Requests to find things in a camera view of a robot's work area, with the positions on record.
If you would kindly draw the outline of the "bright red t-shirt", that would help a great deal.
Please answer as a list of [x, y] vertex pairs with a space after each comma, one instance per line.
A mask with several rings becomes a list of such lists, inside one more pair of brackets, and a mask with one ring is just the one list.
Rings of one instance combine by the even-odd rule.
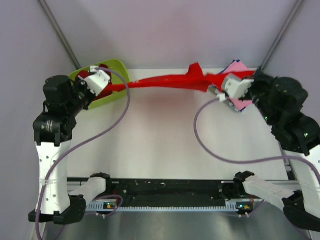
[[210, 85], [213, 85], [221, 90], [224, 79], [227, 75], [227, 73], [204, 74], [200, 64], [193, 63], [189, 66], [186, 74], [169, 74], [149, 77], [138, 81], [129, 82], [127, 86], [130, 89], [160, 87], [206, 92]]

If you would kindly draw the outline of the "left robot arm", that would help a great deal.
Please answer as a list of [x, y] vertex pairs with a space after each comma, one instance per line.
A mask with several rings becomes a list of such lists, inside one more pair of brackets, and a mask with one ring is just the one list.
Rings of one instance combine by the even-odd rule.
[[87, 110], [110, 82], [111, 77], [104, 73], [78, 76], [76, 80], [56, 75], [45, 81], [43, 110], [33, 123], [39, 158], [39, 197], [29, 221], [65, 226], [83, 219], [84, 194], [68, 194], [67, 159], [59, 158], [71, 147], [76, 116]]

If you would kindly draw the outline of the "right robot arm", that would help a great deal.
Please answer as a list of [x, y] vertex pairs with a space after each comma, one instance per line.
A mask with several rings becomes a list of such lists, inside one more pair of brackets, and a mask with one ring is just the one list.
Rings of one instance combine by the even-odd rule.
[[290, 77], [273, 77], [258, 69], [243, 96], [251, 99], [293, 167], [299, 190], [289, 190], [251, 172], [236, 174], [233, 192], [254, 195], [283, 211], [295, 227], [320, 230], [320, 125], [302, 113], [308, 92]]

